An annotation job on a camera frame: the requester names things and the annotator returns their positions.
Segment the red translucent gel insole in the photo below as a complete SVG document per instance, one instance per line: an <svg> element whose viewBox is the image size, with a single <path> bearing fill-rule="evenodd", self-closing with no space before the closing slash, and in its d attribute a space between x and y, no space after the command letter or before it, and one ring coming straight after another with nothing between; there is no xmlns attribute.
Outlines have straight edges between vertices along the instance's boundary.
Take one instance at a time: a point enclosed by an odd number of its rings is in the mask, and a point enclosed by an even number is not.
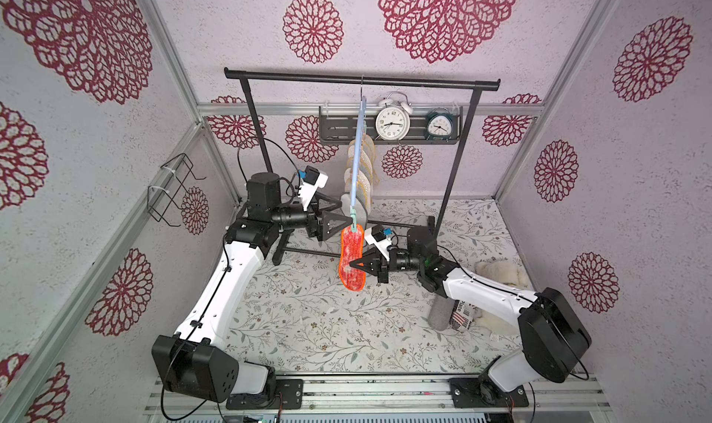
<svg viewBox="0 0 712 423"><path fill-rule="evenodd" d="M353 268L351 263L363 257L363 228L346 227L340 237L339 279L349 291L361 291L365 287L365 272Z"/></svg>

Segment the light blue clip hanger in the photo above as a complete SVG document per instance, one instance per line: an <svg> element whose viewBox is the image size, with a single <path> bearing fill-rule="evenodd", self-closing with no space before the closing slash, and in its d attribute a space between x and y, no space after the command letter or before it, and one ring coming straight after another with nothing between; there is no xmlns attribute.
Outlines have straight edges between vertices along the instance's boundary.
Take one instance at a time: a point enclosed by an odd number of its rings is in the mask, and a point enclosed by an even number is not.
<svg viewBox="0 0 712 423"><path fill-rule="evenodd" d="M366 106L367 106L367 99L365 95L363 94L363 83L365 80L361 81L360 85L360 102L359 102L359 111L358 111L358 116L357 116L357 125L356 125L356 132L354 136L354 142L355 142L355 156L354 156L354 161L352 165L352 177L350 178L350 204L354 206L356 199L355 196L355 191L356 191L356 178L359 172L359 157L361 154L360 148L361 148L361 140L363 137L363 133L365 132L365 111L366 111ZM356 232L358 228L358 224L356 223L356 217L354 213L352 213L352 220L353 220L353 225L350 227L352 232Z"/></svg>

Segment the white dotted foam insole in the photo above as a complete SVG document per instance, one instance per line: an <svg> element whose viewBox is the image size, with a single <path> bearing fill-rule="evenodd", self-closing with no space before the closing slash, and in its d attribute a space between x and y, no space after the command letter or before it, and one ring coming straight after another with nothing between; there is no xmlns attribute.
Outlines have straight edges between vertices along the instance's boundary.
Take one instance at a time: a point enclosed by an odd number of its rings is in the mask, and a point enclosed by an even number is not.
<svg viewBox="0 0 712 423"><path fill-rule="evenodd" d="M356 223L359 226L363 226L365 224L365 210L361 202L356 200L354 206L352 206L352 204L350 204L350 193L343 193L340 200L342 202L341 211L343 215L348 216L350 220L352 220L352 213L354 213Z"/></svg>

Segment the yellow-edged grey felt insole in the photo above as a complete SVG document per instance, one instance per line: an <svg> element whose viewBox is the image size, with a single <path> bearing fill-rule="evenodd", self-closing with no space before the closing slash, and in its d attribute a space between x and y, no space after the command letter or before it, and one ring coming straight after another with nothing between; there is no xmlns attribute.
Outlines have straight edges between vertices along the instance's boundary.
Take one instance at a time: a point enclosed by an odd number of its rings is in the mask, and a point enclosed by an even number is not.
<svg viewBox="0 0 712 423"><path fill-rule="evenodd" d="M359 171L356 178L356 199L361 203L367 213L372 211L372 185L368 176Z"/></svg>

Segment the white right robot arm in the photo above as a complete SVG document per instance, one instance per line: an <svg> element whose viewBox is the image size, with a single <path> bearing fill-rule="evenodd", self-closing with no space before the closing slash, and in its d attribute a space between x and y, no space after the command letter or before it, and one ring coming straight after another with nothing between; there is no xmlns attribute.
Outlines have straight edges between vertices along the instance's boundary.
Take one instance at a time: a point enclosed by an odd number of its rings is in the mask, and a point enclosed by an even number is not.
<svg viewBox="0 0 712 423"><path fill-rule="evenodd" d="M359 239L352 231L347 228L341 239L339 276L348 289L359 289L368 275L387 283L392 272L413 271L426 291L474 305L517 328L520 347L495 358L475 381L476 395L488 404L539 378L565 382L591 347L590 334L560 291L525 291L484 278L452 254L442 255L427 226L411 228L404 249L382 226Z"/></svg>

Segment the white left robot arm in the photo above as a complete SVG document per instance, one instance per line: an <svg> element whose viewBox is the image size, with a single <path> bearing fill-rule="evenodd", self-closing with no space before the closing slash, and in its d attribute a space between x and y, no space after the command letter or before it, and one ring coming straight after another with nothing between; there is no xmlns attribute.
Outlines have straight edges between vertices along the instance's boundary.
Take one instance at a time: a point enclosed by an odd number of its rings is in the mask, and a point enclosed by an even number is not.
<svg viewBox="0 0 712 423"><path fill-rule="evenodd" d="M272 367L239 361L226 352L230 322L252 280L279 237L306 230L324 241L335 231L341 203L323 194L326 173L309 166L298 172L293 200L285 201L283 177L254 174L248 196L226 228L221 259L191 312L170 336L160 335L151 354L162 387L171 393L222 404L233 395L268 403L276 396Z"/></svg>

